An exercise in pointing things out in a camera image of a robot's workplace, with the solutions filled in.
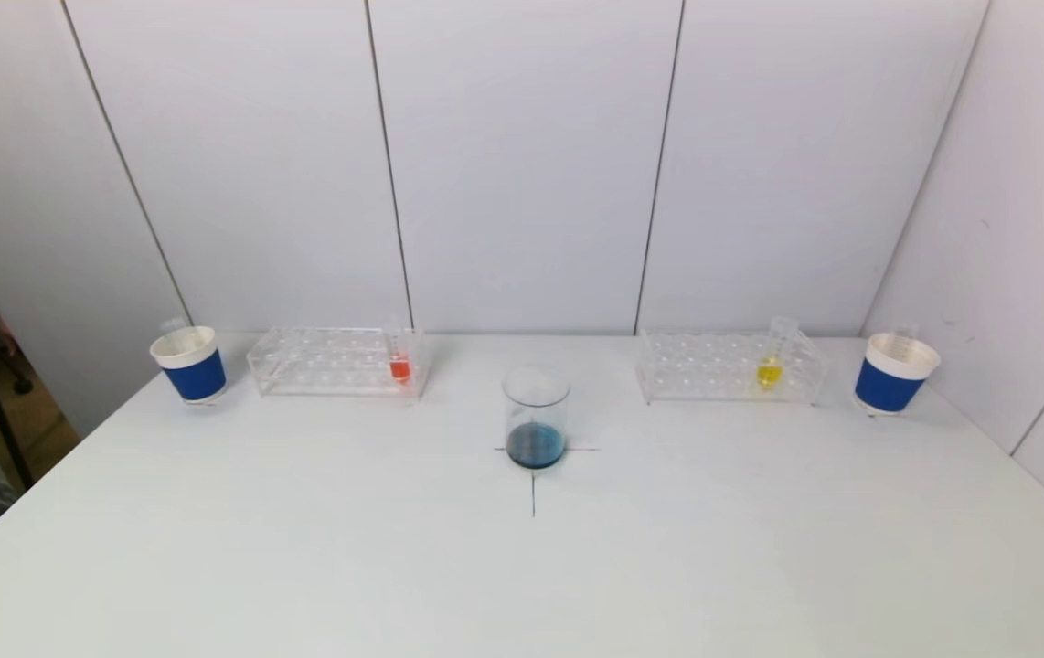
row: wall seam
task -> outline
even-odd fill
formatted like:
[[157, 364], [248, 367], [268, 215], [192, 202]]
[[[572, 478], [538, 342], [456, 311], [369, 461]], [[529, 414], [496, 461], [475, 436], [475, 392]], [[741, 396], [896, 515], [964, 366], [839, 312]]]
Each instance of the wall seam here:
[[120, 146], [120, 139], [116, 138], [116, 131], [112, 128], [112, 118], [108, 116], [108, 109], [104, 108], [103, 99], [99, 96], [99, 88], [96, 87], [95, 76], [92, 75], [92, 66], [87, 62], [87, 54], [84, 53], [84, 43], [79, 42], [79, 34], [75, 29], [75, 21], [71, 18], [70, 7], [67, 5], [67, 0], [60, 0], [58, 4], [63, 7], [63, 16], [67, 19], [67, 27], [71, 30], [71, 39], [75, 41], [75, 50], [79, 54], [79, 62], [84, 63], [84, 72], [87, 74], [88, 84], [92, 87], [92, 95], [95, 96], [96, 104], [99, 105], [99, 113], [103, 116], [104, 125], [108, 125], [108, 134], [112, 136], [112, 143], [116, 146], [116, 155], [120, 156], [120, 166], [124, 167], [124, 175], [128, 177], [128, 184], [133, 187], [136, 205], [141, 209], [141, 214], [144, 216], [144, 224], [149, 228], [152, 242], [160, 254], [160, 261], [164, 263], [165, 274], [168, 275], [168, 281], [172, 284], [173, 291], [176, 292], [176, 301], [181, 303], [181, 308], [185, 312], [185, 319], [188, 319], [188, 323], [192, 325], [193, 315], [191, 312], [188, 312], [188, 304], [185, 303], [185, 297], [181, 295], [181, 286], [176, 284], [176, 278], [172, 274], [172, 266], [168, 265], [168, 258], [164, 253], [164, 246], [160, 245], [160, 237], [158, 237], [156, 228], [152, 226], [152, 220], [149, 218], [149, 211], [144, 207], [144, 199], [141, 198], [141, 190], [136, 186], [136, 179], [133, 179], [133, 170], [128, 168], [128, 160], [124, 158], [124, 149]]
[[865, 330], [868, 330], [869, 322], [872, 320], [872, 315], [876, 312], [877, 304], [879, 304], [880, 296], [884, 295], [884, 288], [892, 279], [892, 274], [895, 271], [895, 261], [900, 257], [900, 250], [903, 246], [908, 237], [908, 230], [911, 226], [911, 217], [916, 216], [916, 209], [920, 208], [920, 201], [924, 196], [924, 188], [928, 186], [928, 179], [932, 173], [932, 170], [936, 167], [938, 158], [941, 154], [941, 144], [945, 142], [945, 133], [948, 133], [949, 124], [952, 123], [952, 113], [955, 112], [957, 107], [957, 99], [960, 99], [960, 93], [965, 89], [965, 83], [969, 78], [969, 68], [973, 66], [973, 55], [977, 51], [977, 45], [981, 42], [981, 34], [986, 32], [986, 20], [989, 18], [989, 7], [994, 3], [995, 0], [990, 0], [986, 3], [986, 9], [981, 13], [981, 23], [977, 25], [977, 32], [974, 36], [973, 46], [969, 47], [969, 56], [966, 58], [965, 71], [960, 74], [960, 80], [957, 83], [957, 91], [953, 93], [952, 103], [949, 105], [949, 112], [945, 114], [945, 123], [941, 125], [941, 134], [936, 136], [936, 145], [932, 147], [932, 156], [928, 158], [928, 166], [924, 167], [924, 174], [920, 179], [920, 187], [916, 189], [916, 196], [911, 201], [911, 208], [908, 208], [908, 216], [903, 219], [903, 228], [900, 229], [900, 236], [895, 241], [895, 245], [892, 246], [892, 254], [888, 257], [888, 263], [884, 269], [884, 276], [880, 278], [880, 284], [876, 287], [876, 295], [872, 296], [872, 303], [869, 304], [868, 312], [863, 314], [862, 324], [859, 326], [859, 337], [863, 336]]
[[408, 325], [417, 328], [412, 313], [412, 288], [408, 286], [408, 259], [404, 257], [404, 233], [401, 232], [401, 205], [396, 198], [396, 179], [393, 175], [393, 147], [387, 139], [387, 118], [384, 116], [384, 89], [379, 81], [379, 63], [376, 62], [376, 30], [372, 28], [372, 6], [364, 0], [367, 18], [367, 46], [372, 49], [372, 72], [376, 75], [376, 103], [379, 104], [379, 125], [384, 133], [384, 161], [387, 162], [387, 183], [393, 189], [393, 214], [396, 217], [396, 241], [401, 248], [401, 273], [404, 275], [404, 299], [408, 303]]
[[677, 85], [677, 62], [680, 58], [680, 39], [685, 29], [685, 4], [680, 0], [680, 18], [677, 18], [677, 46], [672, 49], [672, 74], [668, 76], [668, 99], [665, 100], [665, 123], [660, 130], [660, 155], [657, 158], [657, 178], [651, 187], [651, 210], [648, 213], [648, 237], [643, 241], [643, 266], [640, 267], [640, 289], [636, 292], [636, 321], [632, 325], [632, 334], [636, 336], [640, 330], [640, 305], [643, 304], [643, 281], [648, 276], [648, 253], [651, 251], [651, 222], [657, 216], [657, 196], [660, 193], [660, 171], [665, 162], [665, 141], [668, 138], [668, 114], [672, 110], [672, 87]]

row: blue liquid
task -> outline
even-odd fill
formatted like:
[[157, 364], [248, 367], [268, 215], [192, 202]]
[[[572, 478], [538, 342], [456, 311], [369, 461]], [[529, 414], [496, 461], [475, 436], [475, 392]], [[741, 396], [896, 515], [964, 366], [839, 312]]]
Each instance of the blue liquid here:
[[563, 457], [565, 444], [559, 429], [546, 422], [527, 422], [511, 430], [505, 439], [505, 454], [519, 466], [546, 468]]

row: cup rim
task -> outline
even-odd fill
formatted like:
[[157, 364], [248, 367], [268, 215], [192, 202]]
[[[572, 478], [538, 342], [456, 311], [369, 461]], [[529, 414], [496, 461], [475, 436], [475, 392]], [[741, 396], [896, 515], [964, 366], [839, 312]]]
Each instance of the cup rim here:
[[936, 370], [936, 367], [940, 366], [941, 354], [938, 353], [936, 350], [929, 347], [927, 343], [916, 338], [909, 338], [911, 340], [911, 347], [914, 347], [917, 354], [926, 357], [927, 362], [904, 362], [900, 361], [900, 359], [891, 357], [891, 355], [884, 353], [884, 347], [882, 347], [888, 336], [891, 336], [889, 332], [881, 332], [873, 333], [872, 336], [868, 338], [868, 354], [865, 354], [865, 358], [868, 358], [868, 361], [872, 362], [872, 366], [876, 367], [877, 370], [901, 379], [916, 380], [927, 379], [928, 375], [931, 375], [932, 371]]
[[[160, 349], [164, 346], [164, 343], [167, 340], [168, 336], [172, 336], [172, 334], [177, 332], [184, 332], [184, 330], [187, 329], [196, 330], [197, 336], [201, 337], [200, 345], [191, 350], [183, 351], [183, 353], [179, 354], [162, 354], [162, 351], [160, 351]], [[196, 353], [199, 353], [199, 351], [206, 348], [209, 348], [210, 343], [212, 343], [216, 336], [217, 332], [214, 332], [212, 326], [204, 326], [204, 325], [183, 326], [183, 328], [176, 329], [174, 330], [174, 332], [168, 332], [164, 334], [164, 336], [160, 336], [158, 339], [155, 339], [152, 342], [152, 345], [149, 346], [149, 354], [153, 355], [155, 358], [166, 359], [166, 360], [175, 358], [185, 358], [188, 357], [189, 355], [194, 355]]]

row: beaker rim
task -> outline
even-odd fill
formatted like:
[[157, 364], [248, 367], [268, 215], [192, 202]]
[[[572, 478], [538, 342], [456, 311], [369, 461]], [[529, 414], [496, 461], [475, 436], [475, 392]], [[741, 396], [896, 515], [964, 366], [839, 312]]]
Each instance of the beaker rim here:
[[[557, 393], [549, 396], [551, 398], [549, 401], [547, 401], [546, 397], [543, 397], [543, 400], [541, 401], [532, 399], [530, 401], [526, 401], [524, 399], [525, 396], [519, 396], [516, 392], [511, 393], [511, 376], [521, 374], [522, 371], [526, 370], [532, 370], [538, 372], [538, 374], [543, 375], [543, 377], [545, 377], [551, 384], [551, 387], [554, 387]], [[513, 401], [514, 404], [520, 404], [531, 408], [555, 406], [555, 404], [560, 404], [561, 401], [564, 401], [569, 395], [571, 395], [571, 380], [569, 380], [562, 371], [554, 367], [547, 366], [546, 363], [523, 362], [519, 366], [511, 368], [511, 370], [506, 372], [505, 377], [502, 378], [502, 393], [506, 399]]]

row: black cross mark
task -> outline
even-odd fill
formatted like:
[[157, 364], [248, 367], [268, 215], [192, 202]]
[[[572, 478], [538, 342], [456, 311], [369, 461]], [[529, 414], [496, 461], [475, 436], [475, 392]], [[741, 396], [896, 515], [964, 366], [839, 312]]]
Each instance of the black cross mark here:
[[[505, 450], [504, 447], [496, 447], [494, 450]], [[602, 452], [601, 447], [565, 447], [563, 452]], [[538, 481], [539, 473], [538, 471], [530, 471], [530, 517], [535, 518], [536, 514], [539, 513], [539, 495], [538, 495]]]

